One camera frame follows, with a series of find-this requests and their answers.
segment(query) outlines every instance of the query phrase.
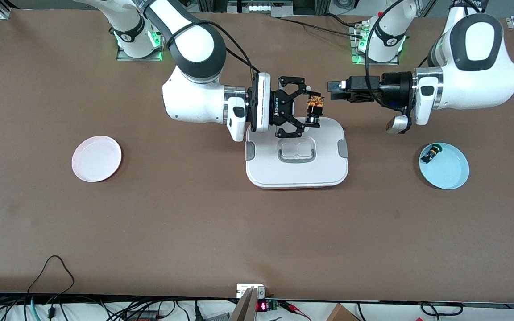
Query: cable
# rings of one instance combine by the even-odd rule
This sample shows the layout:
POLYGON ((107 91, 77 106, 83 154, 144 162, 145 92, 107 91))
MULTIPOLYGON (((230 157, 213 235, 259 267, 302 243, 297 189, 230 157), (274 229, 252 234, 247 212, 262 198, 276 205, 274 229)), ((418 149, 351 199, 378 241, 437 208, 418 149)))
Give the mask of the cable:
POLYGON ((69 276, 71 278, 71 285, 69 285, 69 287, 67 287, 65 290, 63 290, 63 292, 55 295, 54 297, 57 297, 59 295, 64 294, 66 291, 69 291, 71 289, 71 287, 73 287, 73 285, 75 285, 75 278, 74 278, 73 274, 69 271, 67 266, 65 265, 65 261, 63 261, 63 258, 61 258, 58 255, 51 255, 51 256, 49 256, 49 258, 47 258, 47 261, 45 262, 45 265, 43 265, 43 268, 41 269, 41 272, 39 272, 39 275, 33 280, 33 282, 31 282, 31 285, 27 288, 27 294, 31 294, 31 287, 33 287, 33 285, 35 285, 35 282, 37 282, 37 280, 39 280, 39 278, 41 277, 41 275, 45 271, 45 268, 47 267, 47 264, 51 260, 51 258, 59 259, 59 261, 61 261, 61 264, 63 265, 63 268, 65 269, 65 272, 67 272, 67 274, 69 274, 69 276))
POLYGON ((35 300, 33 299, 33 297, 31 297, 31 311, 33 311, 35 320, 41 321, 41 318, 39 317, 39 314, 37 313, 37 310, 35 309, 35 300))
POLYGON ((424 60, 422 60, 422 62, 418 65, 418 68, 422 67, 427 60, 428 60, 428 57, 426 56, 424 58, 424 60))
POLYGON ((439 317, 455 317, 455 315, 460 315, 461 313, 463 313, 463 305, 459 305, 459 311, 455 313, 437 313, 437 310, 430 302, 422 302, 422 304, 420 304, 420 309, 422 309, 422 312, 426 315, 429 315, 430 317, 436 317, 437 321, 440 321, 439 317), (426 309, 424 309, 424 306, 432 308, 434 313, 429 313, 428 311, 426 311, 426 309))
POLYGON ((312 319, 310 319, 310 317, 308 317, 308 315, 306 315, 304 312, 300 311, 300 309, 297 308, 295 305, 292 305, 291 303, 288 303, 287 301, 283 301, 283 300, 278 300, 277 303, 279 303, 279 306, 281 308, 289 311, 290 313, 294 313, 294 314, 300 315, 302 317, 306 317, 306 319, 308 319, 308 321, 312 321, 312 319))
POLYGON ((187 313, 186 309, 184 309, 184 308, 180 305, 180 303, 179 303, 178 301, 174 301, 174 302, 176 303, 176 305, 177 305, 180 309, 182 309, 182 310, 186 313, 187 321, 190 321, 190 315, 187 313))
POLYGON ((243 61, 239 56, 237 55, 234 55, 234 57, 236 57, 237 59, 239 59, 240 61, 244 62, 246 65, 248 65, 251 69, 253 69, 255 72, 259 73, 259 69, 257 69, 255 66, 253 66, 253 64, 251 63, 251 61, 249 60, 249 57, 247 56, 247 54, 245 53, 245 51, 243 50, 243 48, 241 48, 241 45, 239 45, 239 43, 237 43, 237 41, 235 41, 235 39, 220 25, 216 24, 215 22, 213 21, 209 21, 209 20, 200 20, 198 22, 192 22, 191 24, 187 24, 186 26, 183 26, 182 28, 180 28, 178 31, 176 31, 173 35, 171 35, 170 38, 168 38, 167 40, 167 43, 168 43, 168 46, 170 46, 173 42, 174 42, 174 39, 179 36, 180 34, 182 34, 184 31, 188 30, 189 28, 193 27, 193 26, 198 26, 198 25, 212 25, 218 29, 220 29, 223 34, 225 34, 227 36, 227 38, 229 38, 231 40, 231 42, 233 42, 233 44, 237 47, 237 49, 239 49, 239 51, 241 52, 241 54, 243 55, 243 57, 245 57, 245 61, 243 61))
POLYGON ((362 39, 361 35, 355 35, 355 34, 351 34, 351 33, 343 33, 341 31, 336 31, 336 30, 331 30, 331 29, 327 29, 327 28, 323 28, 323 27, 319 27, 319 26, 315 26, 315 25, 310 25, 310 24, 306 24, 304 22, 300 22, 300 21, 296 21, 296 20, 290 20, 290 19, 285 19, 285 18, 280 18, 280 20, 292 22, 293 24, 299 24, 299 25, 303 25, 303 26, 319 29, 319 30, 326 31, 326 32, 329 32, 329 33, 334 33, 334 34, 339 34, 339 35, 345 35, 347 37, 353 37, 353 38, 357 38, 357 39, 362 39))
POLYGON ((473 8, 473 10, 475 10, 475 12, 477 13, 483 13, 481 10, 479 10, 479 8, 473 3, 471 2, 470 0, 463 0, 463 2, 465 2, 466 4, 469 4, 469 6, 471 6, 471 8, 473 8))
POLYGON ((250 63, 248 63, 247 61, 243 60, 243 58, 239 57, 236 53, 234 53, 233 51, 231 51, 229 48, 225 48, 226 51, 232 55, 233 57, 235 57, 236 59, 238 59, 239 61, 241 61, 242 63, 244 63, 245 65, 247 65, 249 68, 255 70, 256 73, 260 73, 259 69, 255 68, 253 65, 251 65, 250 63))
POLYGON ((345 22, 344 20, 340 19, 337 15, 328 13, 328 12, 326 14, 324 14, 323 16, 331 16, 331 17, 335 18, 335 20, 338 21, 339 24, 347 26, 347 27, 351 27, 351 28, 353 28, 356 24, 361 24, 361 21, 351 22, 349 24, 348 22, 345 22))
POLYGON ((166 315, 160 315, 160 308, 162 307, 163 303, 164 303, 164 301, 161 301, 160 305, 158 306, 158 316, 159 316, 159 319, 163 319, 165 317, 168 317, 170 314, 172 314, 172 312, 174 312, 174 309, 176 309, 176 301, 173 301, 174 307, 172 308, 172 310, 168 314, 166 314, 166 315))
POLYGON ((361 308, 360 303, 357 303, 357 305, 358 305, 358 313, 361 315, 362 321, 366 321, 366 318, 364 317, 364 315, 362 313, 362 308, 361 308))
POLYGON ((69 321, 67 318, 67 314, 65 313, 65 309, 63 309, 63 303, 59 301, 59 307, 61 307, 61 312, 63 313, 63 317, 65 317, 65 321, 69 321))
POLYGON ((306 317, 306 319, 308 319, 308 321, 312 321, 312 319, 310 319, 310 317, 308 317, 308 315, 306 315, 305 313, 303 313, 302 311, 298 311, 297 312, 298 315, 302 315, 303 317, 306 317))
POLYGON ((203 315, 202 315, 201 311, 199 310, 197 300, 195 301, 194 312, 195 312, 195 321, 203 321, 203 315))
POLYGON ((7 319, 7 314, 9 313, 9 311, 11 311, 11 309, 13 309, 13 306, 14 306, 15 304, 17 304, 17 302, 18 302, 20 299, 21 299, 21 297, 20 297, 20 296, 19 296, 19 297, 17 297, 17 300, 13 301, 13 303, 5 309, 5 313, 4 313, 4 315, 1 317, 1 321, 4 321, 4 320, 6 320, 6 319, 7 319))

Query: black cable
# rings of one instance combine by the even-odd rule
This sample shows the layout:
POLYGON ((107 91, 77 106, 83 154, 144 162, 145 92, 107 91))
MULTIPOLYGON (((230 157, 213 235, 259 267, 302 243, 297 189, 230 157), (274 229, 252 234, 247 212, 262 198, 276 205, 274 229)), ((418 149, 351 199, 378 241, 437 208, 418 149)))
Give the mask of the black cable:
POLYGON ((339 24, 345 25, 345 26, 351 27, 351 28, 353 28, 356 24, 361 24, 362 23, 361 21, 356 21, 356 22, 351 22, 349 24, 348 22, 345 22, 344 20, 340 19, 337 15, 331 14, 331 13, 328 13, 328 12, 326 14, 324 14, 323 16, 331 16, 331 17, 335 18, 335 20, 338 21, 339 24))
POLYGON ((475 12, 482 13, 482 11, 479 10, 479 8, 470 0, 463 0, 463 2, 465 2, 466 4, 469 4, 469 6, 471 6, 471 8, 473 8, 473 10, 475 10, 475 12))
POLYGON ((195 301, 194 312, 195 312, 195 321, 203 321, 204 320, 202 312, 199 310, 199 305, 198 305, 197 300, 195 301))
POLYGON ((334 34, 339 34, 339 35, 345 35, 347 37, 353 37, 353 38, 357 38, 357 39, 362 39, 361 35, 355 35, 355 34, 351 34, 351 33, 343 33, 341 31, 336 31, 336 30, 331 30, 331 29, 327 29, 327 28, 311 25, 311 24, 306 24, 305 22, 300 22, 300 21, 296 21, 296 20, 290 20, 290 19, 285 19, 285 18, 280 18, 280 19, 282 21, 292 22, 294 24, 299 24, 299 25, 315 28, 315 29, 326 31, 326 32, 329 32, 329 33, 334 33, 334 34))
POLYGON ((179 36, 180 34, 182 34, 184 31, 188 30, 189 28, 191 28, 193 26, 198 26, 198 25, 212 25, 212 26, 220 29, 223 32, 223 34, 225 34, 227 36, 227 38, 229 38, 231 40, 231 42, 233 42, 233 44, 237 47, 237 49, 239 49, 239 51, 241 52, 243 57, 245 57, 246 65, 249 65, 249 67, 251 69, 253 69, 255 72, 259 73, 259 69, 257 69, 255 66, 253 66, 253 64, 249 60, 249 57, 247 56, 247 54, 245 53, 243 48, 241 48, 241 45, 239 45, 239 43, 237 43, 237 41, 235 41, 235 39, 222 26, 220 26, 210 20, 200 20, 198 22, 192 22, 191 24, 187 24, 186 26, 183 26, 182 28, 178 29, 178 31, 176 31, 173 35, 171 35, 171 37, 169 37, 167 39, 168 46, 171 45, 174 42, 174 39, 176 39, 176 37, 179 36))
POLYGON ((151 301, 153 300, 151 296, 146 296, 146 297, 141 297, 139 298, 138 300, 136 301, 132 301, 128 307, 124 308, 124 309, 121 309, 120 311, 116 312, 116 313, 113 313, 108 319, 106 319, 106 321, 113 321, 115 320, 116 318, 118 319, 122 319, 122 316, 125 316, 127 317, 127 313, 129 311, 131 311, 132 309, 134 308, 138 308, 140 305, 143 305, 145 303, 147 303, 148 301, 151 301))
POLYGON ((1 321, 4 321, 7 319, 7 314, 9 313, 9 311, 11 311, 11 309, 13 309, 13 306, 17 304, 17 302, 21 299, 20 296, 17 297, 17 300, 13 301, 13 303, 11 305, 8 305, 8 308, 5 309, 5 313, 4 315, 1 317, 1 321))
POLYGON ((60 256, 58 255, 51 255, 49 256, 49 258, 47 258, 47 260, 45 261, 45 265, 43 265, 43 268, 41 269, 41 272, 39 272, 39 275, 33 280, 33 282, 31 282, 31 285, 27 288, 27 294, 31 294, 31 287, 33 287, 33 285, 35 285, 35 282, 37 282, 37 280, 39 280, 39 278, 41 277, 41 275, 43 274, 43 272, 45 271, 45 268, 47 267, 47 264, 49 263, 49 261, 51 260, 51 258, 57 258, 59 259, 59 261, 61 261, 61 264, 63 265, 63 268, 65 269, 65 272, 67 272, 67 274, 69 274, 70 278, 71 278, 71 285, 69 285, 69 287, 67 287, 65 290, 63 290, 63 292, 55 295, 54 297, 57 297, 59 295, 62 295, 62 294, 65 294, 66 291, 69 291, 71 289, 71 287, 73 287, 73 285, 75 285, 75 278, 73 276, 73 274, 69 271, 69 269, 67 268, 67 266, 65 265, 65 261, 63 261, 63 258, 61 258, 60 256))
POLYGON ((358 305, 358 313, 361 314, 362 321, 366 321, 366 318, 364 317, 364 315, 362 313, 362 308, 361 308, 360 303, 357 303, 357 305, 358 305))
POLYGON ((187 313, 186 309, 184 309, 178 301, 176 301, 176 305, 186 313, 187 321, 190 321, 190 315, 187 313))
POLYGON ((463 313, 463 305, 459 305, 459 311, 455 313, 437 313, 437 310, 430 302, 422 302, 422 304, 420 304, 420 309, 422 309, 422 312, 426 315, 429 315, 430 317, 436 317, 437 321, 440 321, 439 317, 455 317, 455 315, 460 315, 461 313, 463 313), (426 311, 426 309, 424 309, 424 306, 432 308, 434 313, 429 313, 428 311, 426 311))
POLYGON ((106 305, 104 304, 104 302, 102 302, 102 299, 100 297, 98 297, 98 301, 99 301, 99 304, 102 305, 103 309, 106 311, 106 315, 108 315, 109 317, 112 315, 112 311, 110 311, 106 305))
POLYGON ((162 304, 164 302, 165 301, 161 301, 160 305, 158 306, 158 315, 159 315, 160 319, 163 319, 165 317, 169 317, 169 315, 172 314, 172 312, 174 312, 174 309, 176 309, 176 301, 172 301, 174 303, 174 307, 172 308, 172 310, 168 314, 166 314, 166 315, 160 315, 160 308, 162 307, 162 304))
POLYGON ((235 57, 237 60, 241 61, 242 63, 244 63, 245 65, 247 65, 249 68, 255 70, 256 73, 260 73, 259 69, 255 68, 253 65, 251 65, 250 63, 248 63, 247 61, 243 60, 243 58, 239 57, 236 53, 234 53, 233 51, 231 51, 229 48, 225 48, 226 51, 232 55, 233 57, 235 57))
POLYGON ((65 321, 69 321, 67 318, 67 314, 65 313, 65 309, 63 309, 63 303, 59 302, 59 307, 61 307, 61 312, 63 313, 63 317, 65 317, 65 321))
POLYGON ((418 65, 418 68, 422 67, 427 60, 428 60, 428 57, 426 56, 424 58, 424 60, 422 60, 422 62, 418 65))

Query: mounting plate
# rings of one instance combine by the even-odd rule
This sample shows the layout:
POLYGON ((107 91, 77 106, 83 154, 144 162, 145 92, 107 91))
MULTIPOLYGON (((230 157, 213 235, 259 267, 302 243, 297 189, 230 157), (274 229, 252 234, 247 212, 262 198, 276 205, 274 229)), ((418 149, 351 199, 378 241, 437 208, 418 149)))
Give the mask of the mounting plate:
POLYGON ((237 283, 237 299, 240 299, 245 290, 251 287, 256 287, 259 290, 259 299, 265 299, 265 286, 261 283, 237 283))

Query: wire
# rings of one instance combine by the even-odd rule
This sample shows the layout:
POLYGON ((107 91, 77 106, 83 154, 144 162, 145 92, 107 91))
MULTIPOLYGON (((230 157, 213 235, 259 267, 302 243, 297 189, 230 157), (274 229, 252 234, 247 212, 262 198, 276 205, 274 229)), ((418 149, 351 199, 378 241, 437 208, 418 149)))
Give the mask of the wire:
POLYGON ((469 4, 469 6, 471 6, 471 8, 473 8, 473 10, 475 10, 475 12, 477 13, 483 13, 481 10, 479 10, 479 8, 473 3, 471 2, 470 0, 463 0, 463 2, 465 2, 466 4, 469 4))
POLYGON ((161 301, 160 302, 160 305, 158 306, 158 315, 160 317, 160 319, 163 319, 165 317, 168 317, 170 314, 172 314, 172 312, 174 312, 174 309, 176 309, 176 301, 173 301, 174 303, 174 307, 172 308, 172 311, 170 311, 168 314, 166 315, 160 315, 160 308, 162 307, 162 304, 164 303, 164 301, 161 301))
POLYGON ((183 26, 178 31, 176 31, 173 35, 171 35, 170 38, 168 38, 168 41, 167 41, 168 46, 170 46, 174 42, 174 39, 176 39, 176 37, 179 36, 180 34, 182 34, 184 31, 188 30, 189 28, 191 28, 193 26, 198 26, 198 25, 212 25, 212 26, 220 29, 223 32, 223 34, 225 34, 227 36, 227 38, 229 38, 231 40, 231 42, 233 42, 233 44, 237 47, 237 49, 239 49, 239 51, 241 52, 243 57, 245 57, 245 61, 243 61, 241 59, 241 57, 239 57, 237 55, 234 55, 234 57, 236 57, 237 59, 239 59, 240 61, 242 61, 246 65, 248 65, 249 68, 253 69, 255 72, 259 73, 259 69, 257 69, 255 66, 253 66, 253 64, 249 60, 249 57, 247 56, 247 54, 245 53, 243 48, 241 48, 241 45, 239 45, 239 43, 237 43, 237 41, 235 41, 235 39, 227 32, 227 30, 225 30, 222 26, 220 26, 220 25, 218 25, 215 22, 210 21, 210 20, 200 20, 198 22, 192 22, 191 24, 187 24, 186 26, 183 26))
POLYGON ((361 315, 362 321, 366 321, 366 318, 364 317, 364 315, 362 313, 362 308, 361 308, 360 303, 357 303, 357 305, 358 305, 358 313, 361 315))
POLYGON ((353 28, 356 24, 361 24, 361 21, 351 22, 349 24, 348 22, 345 22, 344 20, 340 19, 337 15, 328 13, 328 12, 326 14, 324 14, 323 16, 331 16, 331 17, 335 18, 335 20, 338 21, 339 24, 347 26, 347 27, 351 27, 351 28, 353 28))
POLYGON ((33 297, 31 297, 31 311, 33 311, 35 320, 41 321, 41 318, 39 317, 39 314, 37 313, 37 310, 35 309, 35 300, 33 299, 33 297))
POLYGON ((428 57, 426 56, 424 58, 424 60, 422 60, 422 62, 418 65, 418 68, 422 67, 427 60, 428 60, 428 57))
POLYGON ((422 302, 422 304, 420 304, 420 309, 422 309, 422 312, 426 315, 429 315, 430 317, 436 317, 437 321, 440 321, 439 317, 455 317, 455 315, 460 315, 461 313, 463 313, 463 305, 459 305, 459 311, 455 313, 437 313, 437 310, 430 302, 422 302), (424 309, 424 306, 432 308, 434 313, 429 313, 428 311, 426 311, 426 309, 424 309))
POLYGON ((109 317, 112 315, 112 311, 110 311, 106 305, 104 304, 104 302, 102 302, 102 299, 100 297, 98 297, 98 301, 99 301, 99 304, 102 305, 102 307, 104 308, 104 310, 106 311, 106 315, 108 315, 109 317))
POLYGON ((63 290, 63 292, 55 295, 54 297, 57 297, 59 295, 62 295, 64 294, 66 291, 69 291, 71 289, 71 287, 73 287, 73 285, 75 285, 75 278, 73 276, 73 274, 69 271, 69 269, 67 268, 67 266, 65 265, 65 261, 63 261, 63 258, 61 258, 60 256, 58 255, 51 255, 49 256, 49 258, 47 258, 47 261, 45 262, 45 265, 43 265, 43 268, 41 269, 41 272, 39 272, 39 275, 33 280, 33 282, 31 282, 31 285, 27 288, 27 294, 31 294, 31 287, 33 287, 33 285, 35 285, 35 283, 37 282, 37 280, 39 280, 39 278, 41 277, 41 275, 43 274, 43 272, 45 271, 45 268, 47 267, 47 264, 49 263, 49 261, 51 260, 51 258, 57 258, 59 259, 59 261, 61 261, 61 264, 63 265, 63 268, 65 269, 65 272, 67 272, 67 274, 69 274, 70 278, 71 278, 71 285, 69 285, 69 287, 67 287, 65 290, 63 290))
POLYGON ((347 37, 353 37, 353 38, 357 38, 357 39, 362 39, 361 35, 355 35, 355 34, 351 34, 351 33, 343 33, 341 31, 336 31, 336 30, 331 30, 331 29, 327 29, 327 28, 323 28, 323 27, 319 27, 319 26, 315 26, 315 25, 310 25, 310 24, 306 24, 304 22, 300 22, 300 21, 296 21, 296 20, 290 20, 290 19, 285 19, 285 18, 280 18, 280 19, 283 20, 283 21, 292 22, 293 24, 299 24, 299 25, 315 28, 315 29, 318 29, 318 30, 326 31, 326 32, 329 32, 329 33, 334 33, 334 34, 339 34, 339 35, 345 35, 347 37))
POLYGON ((176 303, 176 305, 177 305, 180 309, 182 309, 182 310, 186 313, 187 321, 190 321, 190 315, 187 313, 186 309, 184 309, 184 308, 180 305, 180 303, 179 303, 179 302, 177 302, 177 301, 174 301, 174 302, 176 303))
POLYGON ((65 317, 65 321, 69 321, 67 318, 67 313, 65 313, 65 309, 63 309, 63 303, 59 301, 59 307, 61 307, 61 312, 63 313, 63 317, 65 317))
POLYGON ((1 321, 4 321, 7 319, 7 314, 9 313, 9 311, 11 311, 11 309, 13 309, 13 306, 17 304, 17 302, 21 299, 21 297, 17 297, 17 300, 13 301, 13 303, 11 305, 9 305, 6 309, 5 309, 5 313, 4 315, 1 317, 1 321))
POLYGON ((248 63, 247 61, 243 60, 243 58, 239 57, 236 53, 234 53, 233 51, 231 51, 229 48, 225 48, 226 51, 232 55, 233 57, 235 57, 236 59, 238 59, 239 61, 241 61, 242 63, 244 63, 245 65, 247 65, 249 68, 253 69, 256 73, 260 73, 259 69, 255 68, 253 65, 251 65, 251 63, 248 63))
POLYGON ((308 315, 306 315, 305 313, 303 313, 302 311, 297 311, 297 314, 298 315, 302 315, 303 317, 306 317, 306 319, 308 319, 308 321, 312 321, 312 319, 310 319, 310 317, 308 317, 308 315))

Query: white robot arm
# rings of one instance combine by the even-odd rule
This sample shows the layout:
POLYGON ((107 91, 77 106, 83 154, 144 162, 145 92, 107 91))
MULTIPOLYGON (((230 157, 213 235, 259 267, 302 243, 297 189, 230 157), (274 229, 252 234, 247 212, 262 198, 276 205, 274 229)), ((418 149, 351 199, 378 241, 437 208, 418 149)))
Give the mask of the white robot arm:
POLYGON ((279 129, 276 134, 279 138, 297 137, 305 127, 320 126, 318 118, 322 116, 322 108, 318 106, 309 106, 305 123, 293 117, 293 99, 298 95, 320 97, 319 93, 310 91, 302 78, 281 77, 277 91, 271 91, 271 76, 267 73, 256 73, 248 89, 221 85, 226 59, 222 36, 212 25, 192 16, 177 0, 79 1, 99 8, 113 27, 122 24, 118 19, 135 25, 134 16, 143 16, 167 39, 176 67, 162 86, 162 97, 171 118, 191 123, 226 124, 237 142, 245 137, 245 122, 249 122, 252 132, 266 132, 270 124, 280 126, 289 122, 294 125, 295 132, 279 129), (123 16, 119 14, 120 9, 101 6, 103 2, 114 2, 129 11, 123 16), (288 84, 298 85, 298 90, 291 95, 285 93, 283 87, 288 84))
MULTIPOLYGON (((386 2, 390 6, 393 0, 386 0, 386 2)), ((361 30, 361 35, 367 37, 370 30, 375 28, 370 38, 369 58, 377 62, 391 61, 404 42, 406 31, 416 14, 418 14, 418 7, 415 0, 406 0, 391 8, 378 24, 376 24, 378 16, 367 20, 368 27, 361 30)), ((365 45, 359 46, 360 52, 365 53, 365 49, 365 45)))
POLYGON ((492 16, 477 13, 466 1, 453 0, 428 64, 413 72, 385 73, 381 80, 353 76, 329 82, 328 91, 331 99, 350 102, 373 101, 376 94, 382 106, 402 113, 388 123, 391 134, 410 129, 412 111, 416 124, 427 124, 432 109, 494 107, 514 93, 514 63, 505 47, 502 25, 492 16))
MULTIPOLYGON (((461 16, 465 7, 453 7, 461 16)), ((468 14, 455 21, 437 40, 428 68, 416 68, 418 81, 414 116, 425 125, 432 109, 478 109, 498 106, 514 93, 514 63, 494 17, 468 14)))
POLYGON ((153 41, 157 37, 157 29, 133 5, 117 0, 73 1, 89 4, 100 10, 112 25, 118 45, 129 57, 146 57, 159 46, 153 41))

